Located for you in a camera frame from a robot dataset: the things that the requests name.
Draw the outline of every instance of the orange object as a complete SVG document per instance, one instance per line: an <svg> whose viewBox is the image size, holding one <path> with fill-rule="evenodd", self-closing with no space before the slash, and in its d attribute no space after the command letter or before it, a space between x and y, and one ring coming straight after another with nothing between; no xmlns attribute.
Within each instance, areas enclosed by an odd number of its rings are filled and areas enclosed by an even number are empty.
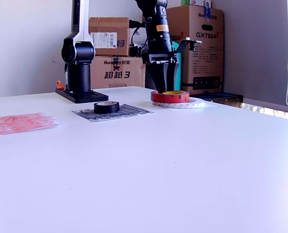
<svg viewBox="0 0 288 233"><path fill-rule="evenodd" d="M160 94L158 91L153 91L151 100L156 103L185 103L189 101L189 92L168 91Z"/></svg>
<svg viewBox="0 0 288 233"><path fill-rule="evenodd" d="M61 81L57 81L57 89L58 90L64 90L64 86L63 86Z"/></svg>

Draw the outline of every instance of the white tape roll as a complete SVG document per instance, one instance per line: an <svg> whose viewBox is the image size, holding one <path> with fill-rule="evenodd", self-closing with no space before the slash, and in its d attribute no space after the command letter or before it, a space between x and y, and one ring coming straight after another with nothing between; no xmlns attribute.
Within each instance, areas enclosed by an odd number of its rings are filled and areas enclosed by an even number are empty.
<svg viewBox="0 0 288 233"><path fill-rule="evenodd" d="M204 101L197 98L189 98L186 103L157 103L153 102L153 105L164 108L178 108L178 109L191 109L191 108L203 108Z"/></svg>

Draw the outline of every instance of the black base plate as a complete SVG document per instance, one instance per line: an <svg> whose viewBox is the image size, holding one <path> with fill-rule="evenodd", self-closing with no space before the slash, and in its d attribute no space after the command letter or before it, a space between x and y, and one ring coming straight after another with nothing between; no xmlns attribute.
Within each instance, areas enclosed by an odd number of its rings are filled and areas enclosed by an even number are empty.
<svg viewBox="0 0 288 233"><path fill-rule="evenodd" d="M68 91L56 89L56 93L67 98L73 103L91 103L108 101L109 97L101 93L91 91L86 93L69 93Z"/></svg>

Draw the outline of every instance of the red tape roll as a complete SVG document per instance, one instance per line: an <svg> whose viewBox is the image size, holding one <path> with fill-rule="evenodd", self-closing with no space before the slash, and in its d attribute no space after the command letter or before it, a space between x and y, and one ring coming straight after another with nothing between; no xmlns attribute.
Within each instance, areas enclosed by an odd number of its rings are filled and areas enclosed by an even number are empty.
<svg viewBox="0 0 288 233"><path fill-rule="evenodd" d="M168 91L166 93L151 93L151 100L156 103L185 103L189 101L189 92L187 91Z"/></svg>

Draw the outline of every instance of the box stack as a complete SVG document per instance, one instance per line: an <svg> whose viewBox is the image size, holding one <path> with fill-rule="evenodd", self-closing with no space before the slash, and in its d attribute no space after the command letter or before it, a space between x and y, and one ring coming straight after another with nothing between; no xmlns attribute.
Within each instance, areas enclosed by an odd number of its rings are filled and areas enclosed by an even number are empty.
<svg viewBox="0 0 288 233"><path fill-rule="evenodd" d="M91 17L89 33L96 57L91 65L91 88L145 86L145 65L129 57L129 18Z"/></svg>

